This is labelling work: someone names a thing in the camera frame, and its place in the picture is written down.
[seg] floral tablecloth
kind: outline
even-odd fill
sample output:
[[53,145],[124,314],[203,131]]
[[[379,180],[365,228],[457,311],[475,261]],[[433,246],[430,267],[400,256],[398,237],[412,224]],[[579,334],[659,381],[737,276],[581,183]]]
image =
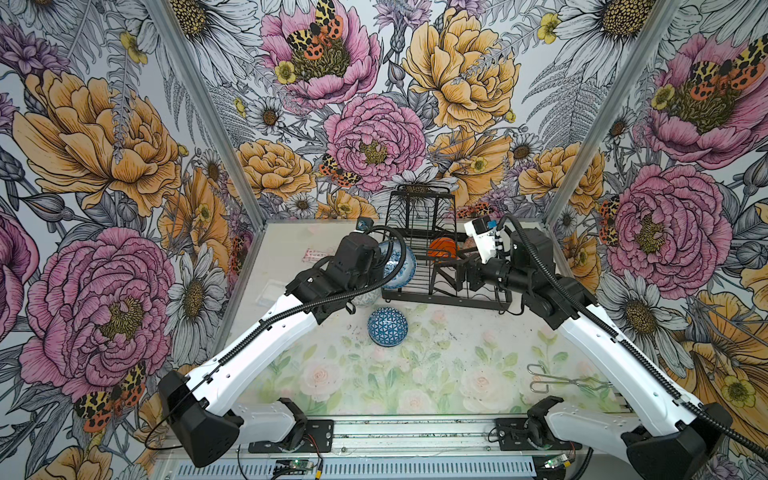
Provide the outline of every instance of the floral tablecloth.
[[[370,313],[385,305],[409,322],[406,340],[392,348],[377,346],[367,331]],[[604,379],[531,313],[379,299],[351,316],[333,314],[277,357],[240,401],[288,397],[307,415],[522,413],[545,397],[531,391],[529,364],[557,376]],[[610,389],[566,385],[550,393],[584,409],[620,411]]]

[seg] blue patterned bowl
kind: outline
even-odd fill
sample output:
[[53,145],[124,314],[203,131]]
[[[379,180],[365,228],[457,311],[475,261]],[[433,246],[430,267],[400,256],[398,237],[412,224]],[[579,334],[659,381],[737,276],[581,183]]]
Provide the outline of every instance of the blue patterned bowl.
[[368,334],[380,346],[395,346],[408,335],[408,320],[399,310],[385,306],[371,313]]
[[[389,241],[379,243],[379,249],[384,255],[389,248]],[[389,261],[384,266],[384,276],[389,275],[397,266],[400,261],[400,243],[395,241],[392,245],[392,255],[389,257]],[[391,279],[383,288],[387,290],[397,290],[403,288],[408,282],[411,281],[416,273],[416,255],[406,245],[406,262],[402,265],[402,269],[397,273],[395,278]]]

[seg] ventilation slot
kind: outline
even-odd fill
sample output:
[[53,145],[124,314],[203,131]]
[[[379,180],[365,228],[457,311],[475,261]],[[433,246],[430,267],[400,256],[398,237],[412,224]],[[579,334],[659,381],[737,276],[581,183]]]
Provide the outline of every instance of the ventilation slot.
[[[275,460],[242,458],[243,472],[249,480],[270,480]],[[530,478],[536,476],[533,459],[529,456],[499,456],[437,458],[327,458],[323,468],[324,480],[366,480],[398,478]],[[287,480],[314,478],[307,475],[286,475]],[[180,462],[174,480],[242,480],[237,460],[222,459],[204,468],[192,462]]]

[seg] pink rose print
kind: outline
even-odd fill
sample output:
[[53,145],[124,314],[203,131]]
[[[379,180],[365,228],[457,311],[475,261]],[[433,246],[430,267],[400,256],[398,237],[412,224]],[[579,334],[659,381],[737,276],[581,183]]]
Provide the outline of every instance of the pink rose print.
[[300,109],[343,103],[358,93],[370,91],[376,83],[381,57],[379,39],[376,34],[368,36],[354,8],[347,11],[338,0],[333,4],[344,27],[339,44],[331,47],[334,52],[329,55],[338,55],[341,60],[317,60],[317,64],[322,62],[323,66],[311,65],[311,71],[303,72],[300,63],[310,61],[300,56],[294,58],[286,38],[295,31],[310,28],[310,23],[315,21],[315,2],[309,13],[296,10],[288,15],[281,10],[278,16],[266,15],[261,21],[261,48],[266,51],[261,57],[262,64],[275,69],[278,81],[285,85]]
[[117,385],[139,362],[154,373],[170,349],[163,329],[174,281],[163,250],[128,228],[54,253],[29,289],[35,336],[19,357],[22,378],[78,399]]
[[14,217],[0,212],[0,341],[16,324],[24,303],[24,284],[39,262],[32,237]]
[[699,61],[724,61],[738,56],[749,44],[731,46],[696,34],[656,77],[656,94],[645,123],[635,131],[640,145],[664,151],[680,162],[697,162],[706,169],[722,168],[752,150],[768,135],[768,75],[748,88],[730,87],[694,100],[690,68]]
[[692,165],[641,168],[619,196],[619,244],[608,247],[616,274],[655,283],[662,297],[693,295],[726,260],[733,232],[715,180]]
[[325,123],[328,154],[345,171],[362,179],[357,187],[381,190],[384,180],[424,161],[426,140],[422,121],[410,108],[376,94],[353,98],[341,115]]

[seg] floral wallpaper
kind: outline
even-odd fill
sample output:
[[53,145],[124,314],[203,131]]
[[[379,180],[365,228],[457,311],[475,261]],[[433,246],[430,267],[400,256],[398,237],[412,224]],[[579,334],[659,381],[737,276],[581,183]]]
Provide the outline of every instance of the floral wallpaper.
[[[685,2],[554,222],[617,325],[768,445],[768,5]],[[595,202],[583,194],[594,178]],[[768,478],[726,441],[701,478]]]
[[[131,34],[166,56],[145,1],[126,2]],[[543,217],[654,0],[170,4],[265,217],[288,220],[383,218],[425,186],[459,218]]]
[[210,356],[253,241],[140,6],[0,2],[7,478],[151,475],[157,383]]

